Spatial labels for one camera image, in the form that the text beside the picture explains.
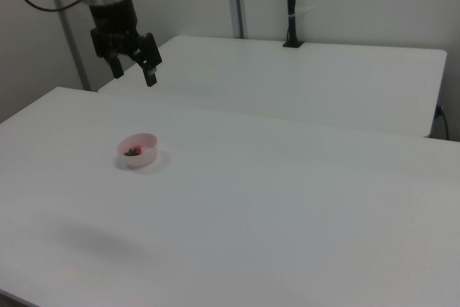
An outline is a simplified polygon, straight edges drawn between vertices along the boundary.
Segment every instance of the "table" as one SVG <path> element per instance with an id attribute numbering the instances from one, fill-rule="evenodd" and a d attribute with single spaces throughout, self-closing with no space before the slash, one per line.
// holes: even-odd
<path id="1" fill-rule="evenodd" d="M 99 92 L 221 111 L 425 137 L 446 52 L 174 37 L 158 84 L 133 66 Z"/>
<path id="2" fill-rule="evenodd" d="M 135 132 L 159 157 L 130 170 Z M 58 88 L 0 157 L 0 289 L 37 306 L 459 301 L 455 142 Z"/>

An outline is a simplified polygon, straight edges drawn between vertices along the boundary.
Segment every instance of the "small bowl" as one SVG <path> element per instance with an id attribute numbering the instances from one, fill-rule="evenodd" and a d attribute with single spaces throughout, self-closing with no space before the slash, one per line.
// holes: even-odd
<path id="1" fill-rule="evenodd" d="M 130 148 L 141 146 L 141 154 L 137 156 L 125 156 Z M 123 139 L 116 148 L 122 160 L 129 167 L 137 168 L 148 165 L 157 158 L 157 138 L 150 133 L 138 133 Z"/>

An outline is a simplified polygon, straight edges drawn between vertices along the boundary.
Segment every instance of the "cable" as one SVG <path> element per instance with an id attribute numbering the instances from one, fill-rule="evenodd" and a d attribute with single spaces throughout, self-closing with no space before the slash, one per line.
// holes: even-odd
<path id="1" fill-rule="evenodd" d="M 444 114 L 442 108 L 439 110 L 439 115 L 442 115 L 442 116 L 443 116 L 444 126 L 446 127 L 446 140 L 449 140 L 449 128 L 448 128 L 448 126 L 447 126 L 446 115 Z"/>
<path id="2" fill-rule="evenodd" d="M 34 9 L 37 9 L 37 10 L 40 10 L 40 11 L 44 11 L 44 12 L 59 12 L 59 11 L 64 11 L 64 10 L 67 10 L 69 8 L 71 8 L 72 6 L 75 6 L 76 4 L 79 4 L 81 3 L 83 0 L 77 0 L 77 1 L 74 1 L 72 4 L 69 4 L 67 6 L 64 6 L 64 7 L 60 7 L 58 9 L 46 9 L 44 7 L 40 7 L 40 6 L 37 6 L 35 5 L 34 3 L 32 3 L 30 0 L 24 0 L 26 3 L 28 3 L 31 7 L 33 7 Z"/>

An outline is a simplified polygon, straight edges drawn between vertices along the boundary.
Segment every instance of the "white tabletop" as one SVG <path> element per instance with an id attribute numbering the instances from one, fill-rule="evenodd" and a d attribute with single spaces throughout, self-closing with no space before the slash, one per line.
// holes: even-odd
<path id="1" fill-rule="evenodd" d="M 134 66 L 100 92 L 222 111 L 425 137 L 446 53 L 209 37 L 160 48 L 158 84 Z"/>
<path id="2" fill-rule="evenodd" d="M 56 89 L 0 158 L 0 290 L 41 307 L 459 302 L 458 143 Z"/>

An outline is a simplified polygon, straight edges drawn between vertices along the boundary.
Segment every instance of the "white wall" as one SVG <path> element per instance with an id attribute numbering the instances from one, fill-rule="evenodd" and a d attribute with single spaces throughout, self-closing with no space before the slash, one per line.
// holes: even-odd
<path id="1" fill-rule="evenodd" d="M 57 14 L 23 0 L 0 0 L 0 9 L 0 122 L 57 86 L 82 88 Z"/>
<path id="2" fill-rule="evenodd" d="M 440 103 L 460 140 L 460 0 L 297 0 L 298 9 L 310 6 L 297 20 L 299 38 L 310 42 L 446 50 Z M 285 39 L 286 0 L 244 0 L 244 12 L 248 38 Z M 435 133 L 443 137 L 438 124 Z"/>
<path id="3" fill-rule="evenodd" d="M 140 34 L 151 32 L 158 45 L 176 35 L 233 37 L 229 0 L 133 0 Z M 93 90 L 113 79 L 104 59 L 96 57 L 90 30 L 93 19 L 86 6 L 68 10 L 68 18 Z M 132 65 L 123 59 L 126 68 Z"/>

